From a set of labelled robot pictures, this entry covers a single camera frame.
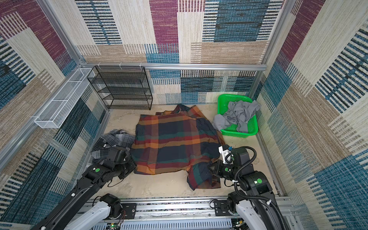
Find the black wire shelf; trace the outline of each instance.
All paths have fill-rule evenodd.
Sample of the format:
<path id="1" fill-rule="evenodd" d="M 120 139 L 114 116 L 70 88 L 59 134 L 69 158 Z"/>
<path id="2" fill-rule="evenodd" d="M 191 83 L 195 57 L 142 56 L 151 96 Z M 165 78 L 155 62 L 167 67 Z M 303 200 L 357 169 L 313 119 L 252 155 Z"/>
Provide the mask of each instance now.
<path id="1" fill-rule="evenodd" d="M 153 97 L 144 67 L 95 66 L 88 78 L 108 109 L 150 110 Z"/>

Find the metal mesh shelf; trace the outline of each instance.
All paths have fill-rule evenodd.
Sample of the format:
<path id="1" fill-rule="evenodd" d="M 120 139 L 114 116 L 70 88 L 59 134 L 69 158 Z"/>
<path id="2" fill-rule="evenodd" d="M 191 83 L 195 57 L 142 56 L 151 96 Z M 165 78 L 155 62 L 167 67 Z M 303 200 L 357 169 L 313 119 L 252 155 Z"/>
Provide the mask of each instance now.
<path id="1" fill-rule="evenodd" d="M 95 66 L 88 77 L 109 109 L 144 109 L 152 106 L 152 93 L 144 67 Z"/>
<path id="2" fill-rule="evenodd" d="M 61 90 L 41 111 L 35 123 L 41 128 L 60 128 L 82 93 L 88 86 L 88 77 L 94 77 L 91 68 L 78 69 Z"/>

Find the gray cloth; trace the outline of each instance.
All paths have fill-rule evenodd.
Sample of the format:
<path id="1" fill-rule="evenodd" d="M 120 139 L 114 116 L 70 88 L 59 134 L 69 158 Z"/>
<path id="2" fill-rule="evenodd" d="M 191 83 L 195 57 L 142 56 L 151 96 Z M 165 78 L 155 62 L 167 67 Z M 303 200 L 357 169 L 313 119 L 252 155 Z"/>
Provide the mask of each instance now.
<path id="1" fill-rule="evenodd" d="M 98 162 L 101 158 L 109 154 L 110 147 L 124 147 L 130 150 L 135 140 L 135 136 L 128 134 L 124 130 L 111 130 L 108 134 L 103 134 L 93 146 L 91 159 L 88 166 Z"/>
<path id="2" fill-rule="evenodd" d="M 222 130 L 230 127 L 232 124 L 237 124 L 236 131 L 248 132 L 248 121 L 252 118 L 256 111 L 261 108 L 261 105 L 253 101 L 244 102 L 229 102 L 228 110 L 223 115 L 217 114 L 213 118 L 212 125 L 216 130 Z"/>

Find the black cable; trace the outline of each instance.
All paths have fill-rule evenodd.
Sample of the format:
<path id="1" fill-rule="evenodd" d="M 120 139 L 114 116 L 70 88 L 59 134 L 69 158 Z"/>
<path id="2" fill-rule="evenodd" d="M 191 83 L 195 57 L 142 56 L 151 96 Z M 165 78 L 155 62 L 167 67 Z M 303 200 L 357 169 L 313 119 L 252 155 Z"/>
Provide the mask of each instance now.
<path id="1" fill-rule="evenodd" d="M 93 200 L 93 203 L 92 203 L 92 207 L 93 207 L 93 205 L 95 204 L 95 201 L 96 201 L 97 197 L 102 197 L 102 196 L 96 196 L 96 197 L 95 197 L 95 199 Z"/>
<path id="2" fill-rule="evenodd" d="M 209 202 L 209 206 L 210 206 L 210 208 L 215 209 L 215 204 L 213 204 L 213 207 L 211 207 L 211 203 L 212 203 L 213 201 L 218 201 L 218 199 L 213 199 L 213 200 L 211 200 L 211 201 Z"/>
<path id="3" fill-rule="evenodd" d="M 225 161 L 228 164 L 231 164 L 233 162 L 233 159 L 231 158 L 231 153 L 229 153 L 228 155 L 225 156 Z"/>
<path id="4" fill-rule="evenodd" d="M 252 150 L 253 152 L 254 152 L 254 155 L 253 155 L 253 157 L 249 160 L 249 161 L 247 161 L 247 162 L 245 162 L 237 171 L 236 171 L 236 173 L 235 173 L 235 175 L 234 175 L 234 180 L 235 181 L 237 181 L 238 180 L 238 177 L 239 177 L 239 173 L 242 171 L 242 169 L 244 169 L 245 167 L 247 167 L 248 165 L 250 165 L 254 160 L 255 160 L 255 158 L 257 157 L 257 152 L 256 152 L 256 150 L 254 149 L 254 148 L 252 148 L 252 147 L 249 147 L 249 146 L 244 146 L 244 148 L 246 148 L 246 149 L 250 149 L 250 150 Z M 243 198 L 245 198 L 245 199 L 258 199 L 258 200 L 264 200 L 264 201 L 269 201 L 270 202 L 270 204 L 269 204 L 269 206 L 270 207 L 272 207 L 273 209 L 274 209 L 274 211 L 275 211 L 275 213 L 276 213 L 276 215 L 277 215 L 277 218 L 279 219 L 279 221 L 280 221 L 280 225 L 281 225 L 281 228 L 283 229 L 283 230 L 286 230 L 286 224 L 285 224 L 285 221 L 284 221 L 284 218 L 282 217 L 282 214 L 281 214 L 281 212 L 280 212 L 280 210 L 279 210 L 279 207 L 277 206 L 277 205 L 275 205 L 269 198 L 266 198 L 266 197 L 263 197 L 263 196 L 248 196 L 248 195 L 243 195 L 243 194 L 241 194 L 240 192 L 239 192 L 239 190 L 238 190 L 238 185 L 236 184 L 236 183 L 234 183 L 235 184 L 235 186 L 234 186 L 234 189 L 235 189 L 235 192 L 236 192 L 236 194 L 237 195 L 239 195 L 240 197 L 243 197 Z"/>
<path id="5" fill-rule="evenodd" d="M 218 200 L 218 199 L 213 199 L 213 200 L 211 200 L 211 201 L 209 202 L 209 206 L 210 206 L 210 208 L 215 209 L 215 204 L 214 204 L 214 203 L 213 203 L 213 207 L 211 206 L 211 203 L 212 203 L 213 201 L 219 201 L 219 200 Z M 221 202 L 222 204 L 227 205 L 227 202 L 223 202 L 223 201 L 219 201 L 219 202 Z"/>
<path id="6" fill-rule="evenodd" d="M 111 188 L 111 187 L 114 187 L 115 185 L 117 185 L 117 184 L 114 184 L 113 186 L 109 186 L 111 184 L 111 182 L 113 182 L 113 180 L 111 180 L 110 183 L 107 185 L 108 188 Z"/>
<path id="7" fill-rule="evenodd" d="M 125 219 L 125 215 L 126 215 L 126 212 L 125 212 L 125 210 L 122 210 L 121 212 L 120 212 L 120 214 L 121 214 L 121 217 L 120 217 L 120 220 L 119 220 L 119 222 L 117 223 L 118 225 L 120 224 L 120 226 L 121 226 L 121 224 L 122 223 L 120 223 L 120 221 L 121 221 L 121 219 L 124 217 L 124 219 Z"/>
<path id="8" fill-rule="evenodd" d="M 232 184 L 232 185 L 230 185 L 230 186 L 227 186 L 227 185 L 226 185 L 226 181 L 227 181 L 227 180 L 226 180 L 226 179 L 224 179 L 224 185 L 225 185 L 226 187 L 234 186 L 234 184 Z"/>

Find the clothing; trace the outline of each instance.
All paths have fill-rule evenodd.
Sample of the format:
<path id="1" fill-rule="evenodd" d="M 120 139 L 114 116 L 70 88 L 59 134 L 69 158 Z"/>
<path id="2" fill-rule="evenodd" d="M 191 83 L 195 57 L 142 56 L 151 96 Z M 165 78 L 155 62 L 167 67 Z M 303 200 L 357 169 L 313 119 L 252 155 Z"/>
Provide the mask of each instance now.
<path id="1" fill-rule="evenodd" d="M 124 130 L 111 130 L 108 134 L 102 135 L 93 146 L 91 155 L 92 162 L 96 163 L 98 160 L 107 156 L 110 147 L 120 146 L 130 150 L 135 137 L 128 134 Z"/>
<path id="2" fill-rule="evenodd" d="M 173 111 L 141 115 L 130 154 L 137 174 L 186 170 L 191 189 L 219 188 L 208 165 L 219 156 L 222 134 L 212 127 L 197 106 L 178 105 Z"/>
<path id="3" fill-rule="evenodd" d="M 229 102 L 228 110 L 223 115 L 217 114 L 213 118 L 212 125 L 216 130 L 222 130 L 237 124 L 236 131 L 248 132 L 248 121 L 255 115 L 255 112 L 261 108 L 261 105 L 253 101 Z"/>

